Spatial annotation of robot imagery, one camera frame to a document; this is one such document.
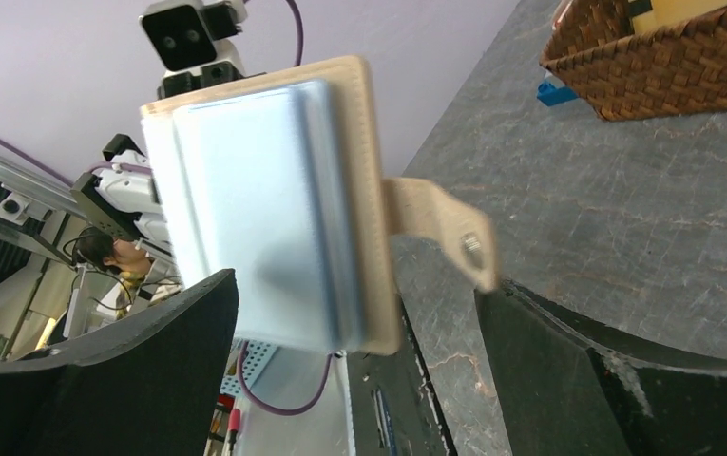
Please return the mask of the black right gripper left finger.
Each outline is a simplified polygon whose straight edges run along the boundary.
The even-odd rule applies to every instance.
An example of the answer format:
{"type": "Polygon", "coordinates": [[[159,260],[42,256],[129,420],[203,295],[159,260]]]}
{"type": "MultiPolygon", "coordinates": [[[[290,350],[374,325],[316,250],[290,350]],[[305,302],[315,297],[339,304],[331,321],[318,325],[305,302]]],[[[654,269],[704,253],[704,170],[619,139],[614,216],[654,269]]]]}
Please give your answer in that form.
{"type": "Polygon", "coordinates": [[[0,362],[0,455],[201,455],[238,318],[233,270],[0,362]]]}

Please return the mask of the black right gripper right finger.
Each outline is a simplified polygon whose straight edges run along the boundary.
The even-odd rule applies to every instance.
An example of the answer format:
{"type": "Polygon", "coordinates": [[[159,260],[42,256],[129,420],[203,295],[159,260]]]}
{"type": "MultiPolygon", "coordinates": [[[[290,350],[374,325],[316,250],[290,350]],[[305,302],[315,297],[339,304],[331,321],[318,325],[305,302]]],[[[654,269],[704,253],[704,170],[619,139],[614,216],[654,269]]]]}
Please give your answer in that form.
{"type": "Polygon", "coordinates": [[[475,296],[516,455],[727,455],[727,360],[651,342],[516,283],[475,296]]]}

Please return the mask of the beige leather card holder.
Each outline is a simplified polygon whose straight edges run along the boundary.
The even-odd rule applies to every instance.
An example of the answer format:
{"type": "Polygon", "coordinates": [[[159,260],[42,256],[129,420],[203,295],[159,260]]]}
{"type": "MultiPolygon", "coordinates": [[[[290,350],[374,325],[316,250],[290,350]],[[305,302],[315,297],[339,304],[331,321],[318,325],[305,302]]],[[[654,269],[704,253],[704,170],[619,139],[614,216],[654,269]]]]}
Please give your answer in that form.
{"type": "Polygon", "coordinates": [[[238,339],[395,352],[393,235],[435,242],[482,292],[499,286],[484,212],[432,181],[383,176],[358,55],[176,95],[141,115],[182,281],[234,271],[238,339]]]}

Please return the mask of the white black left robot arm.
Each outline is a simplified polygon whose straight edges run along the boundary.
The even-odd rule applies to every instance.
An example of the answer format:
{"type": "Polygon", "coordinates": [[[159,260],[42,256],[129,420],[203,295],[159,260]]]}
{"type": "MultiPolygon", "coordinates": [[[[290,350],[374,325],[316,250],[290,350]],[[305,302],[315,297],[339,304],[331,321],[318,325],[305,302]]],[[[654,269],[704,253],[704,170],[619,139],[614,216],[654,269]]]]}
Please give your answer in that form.
{"type": "Polygon", "coordinates": [[[170,238],[148,158],[120,133],[103,148],[103,157],[70,189],[78,208],[94,227],[172,265],[170,238]]]}

